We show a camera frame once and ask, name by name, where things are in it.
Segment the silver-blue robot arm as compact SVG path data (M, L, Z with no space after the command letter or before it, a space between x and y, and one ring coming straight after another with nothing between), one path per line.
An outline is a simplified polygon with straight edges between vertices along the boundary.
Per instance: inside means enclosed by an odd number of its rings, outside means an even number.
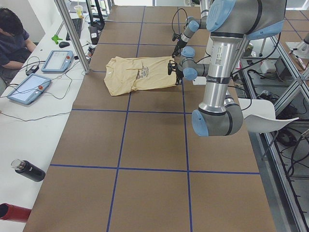
M173 28L173 20L174 17L176 16L177 12L174 14L173 19L172 19L172 30L173 30L173 36L172 36L172 41L178 40L177 44L174 48L174 51L172 53L172 57L176 57L180 54L181 49L184 48L189 40L193 37L196 31L199 29L206 29L206 20L208 17L209 9L211 4L213 3L213 0L198 0L200 9L201 9L201 18L197 19L194 17L188 17L187 13L184 8L180 8L177 10L184 10L185 15L186 15L186 22L185 22L185 27L184 27L184 32L177 34Z
M201 17L189 17L173 56L178 64L168 64L176 81L206 78L203 101L192 112L192 125L199 136L227 136L239 131L243 123L240 106L227 88L240 55L242 40L258 40L279 34L284 24L287 2L284 0L214 0L200 1ZM208 64L194 61L195 50L187 45L194 33L206 29L212 40Z

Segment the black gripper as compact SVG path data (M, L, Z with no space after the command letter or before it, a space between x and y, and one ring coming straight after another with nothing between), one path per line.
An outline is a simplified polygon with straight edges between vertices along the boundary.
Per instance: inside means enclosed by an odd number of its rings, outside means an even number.
M182 81L183 81L184 74L178 68L178 64L175 61L169 60L169 63L168 63L168 75L171 75L172 72L176 73L176 83L175 83L175 85L181 85Z
M172 41L175 41L175 40L178 40L178 41L177 41L175 49L174 49L174 51L172 53L172 57L173 58L178 56L180 50L187 45L188 37L185 34L174 33L173 36L172 36Z

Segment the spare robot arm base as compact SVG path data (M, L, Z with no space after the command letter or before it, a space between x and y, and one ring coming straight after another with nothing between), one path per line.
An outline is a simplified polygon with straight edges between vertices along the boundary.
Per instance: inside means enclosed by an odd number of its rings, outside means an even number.
M286 42L286 44L289 47L290 52L297 58L309 58L309 34L307 34L305 38L299 43Z

